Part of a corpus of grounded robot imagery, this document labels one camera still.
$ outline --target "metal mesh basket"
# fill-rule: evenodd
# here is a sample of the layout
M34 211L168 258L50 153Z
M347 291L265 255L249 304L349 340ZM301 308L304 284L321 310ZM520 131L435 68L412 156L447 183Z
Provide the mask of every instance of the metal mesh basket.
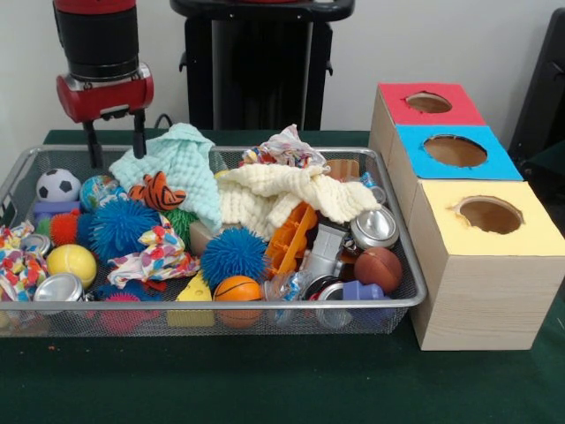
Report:
M127 146L105 147L106 166ZM215 148L210 153L212 171L238 166L244 148ZM396 197L380 156L361 148L322 148L328 159L352 159L361 172L368 171L387 192L388 205L400 227L394 252L403 265L401 286L391 300L255 302L173 302L187 280L169 280L163 302L0 302L0 336L3 337L106 337L106 336L211 336L328 333L384 333L393 331L409 307L426 296L426 285ZM2 221L16 225L33 221L35 184L52 168L70 170L81 181L99 174L90 167L82 146L41 146L24 152L0 188ZM91 290L106 283L109 269L99 264Z

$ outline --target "white knit cloth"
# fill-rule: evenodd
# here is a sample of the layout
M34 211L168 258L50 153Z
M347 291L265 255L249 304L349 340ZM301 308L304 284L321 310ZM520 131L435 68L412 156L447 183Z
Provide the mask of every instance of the white knit cloth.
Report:
M269 240L301 201L335 223L346 223L366 210L380 208L361 183L341 183L323 168L248 164L218 179L222 222L240 223Z

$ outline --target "cardboard box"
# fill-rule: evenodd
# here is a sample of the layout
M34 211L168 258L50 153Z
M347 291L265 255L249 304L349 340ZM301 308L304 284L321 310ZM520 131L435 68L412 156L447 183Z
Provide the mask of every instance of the cardboard box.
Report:
M398 125L396 137L388 174L407 223L419 179L522 181L487 126Z
M485 125L458 84L379 84L369 148L388 165L397 125Z
M409 229L428 297L422 350L525 350L565 275L565 241L524 182L425 181Z

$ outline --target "blue box top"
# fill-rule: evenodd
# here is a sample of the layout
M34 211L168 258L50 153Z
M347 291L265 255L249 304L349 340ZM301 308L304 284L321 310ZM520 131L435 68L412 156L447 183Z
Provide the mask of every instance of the blue box top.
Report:
M422 179L524 179L488 126L396 127L414 173Z

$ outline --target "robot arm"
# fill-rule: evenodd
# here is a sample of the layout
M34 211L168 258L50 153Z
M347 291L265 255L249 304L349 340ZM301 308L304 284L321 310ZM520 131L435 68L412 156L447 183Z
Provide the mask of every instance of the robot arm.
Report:
M153 101L149 68L139 62L135 0L54 0L69 73L56 89L65 113L87 132L93 167L102 166L96 119L134 116L133 153L145 155L145 108Z

